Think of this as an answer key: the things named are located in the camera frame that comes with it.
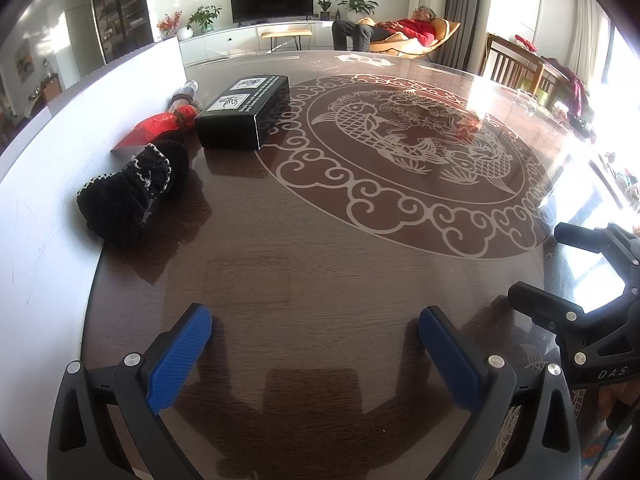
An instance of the man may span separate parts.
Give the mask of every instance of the man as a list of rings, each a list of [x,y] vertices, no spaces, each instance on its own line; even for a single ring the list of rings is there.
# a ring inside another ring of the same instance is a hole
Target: man
[[[384,41],[398,33],[407,38],[417,38],[422,46],[429,46],[435,40],[436,31],[431,25],[431,20],[435,17],[435,12],[422,6],[415,9],[411,20],[399,22],[376,23],[371,18],[364,18],[360,23],[336,20],[332,27],[334,50],[347,50],[347,37],[350,36],[353,38],[354,52],[367,52],[372,41]]]

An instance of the black box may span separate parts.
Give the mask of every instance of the black box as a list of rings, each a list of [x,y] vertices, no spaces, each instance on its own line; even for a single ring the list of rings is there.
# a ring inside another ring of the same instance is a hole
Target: black box
[[[196,117],[203,148],[259,150],[269,132],[289,110],[289,78],[243,77]]]

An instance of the white board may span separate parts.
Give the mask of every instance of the white board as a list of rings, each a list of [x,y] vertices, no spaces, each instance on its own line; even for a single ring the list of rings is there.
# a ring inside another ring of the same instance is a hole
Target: white board
[[[49,115],[32,140],[24,137],[30,142],[21,143],[15,161],[3,153],[0,433],[34,480],[46,478],[51,415],[66,364],[80,357],[102,251],[76,192],[123,167],[111,148],[136,123],[166,110],[185,81],[177,40],[155,44]]]

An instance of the black velvet pouch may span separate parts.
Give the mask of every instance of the black velvet pouch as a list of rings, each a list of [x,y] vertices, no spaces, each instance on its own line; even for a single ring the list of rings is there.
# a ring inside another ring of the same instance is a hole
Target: black velvet pouch
[[[173,140],[148,144],[122,171],[91,179],[78,192],[89,229],[124,248],[139,243],[150,202],[180,196],[189,174],[186,147]]]

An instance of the red flowers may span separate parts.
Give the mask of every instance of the red flowers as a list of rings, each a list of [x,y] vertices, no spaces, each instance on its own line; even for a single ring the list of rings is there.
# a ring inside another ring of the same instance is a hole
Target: red flowers
[[[180,18],[182,17],[182,11],[178,10],[173,17],[168,14],[164,15],[164,20],[158,23],[158,28],[163,32],[168,30],[175,30],[178,28],[178,23],[180,22]]]

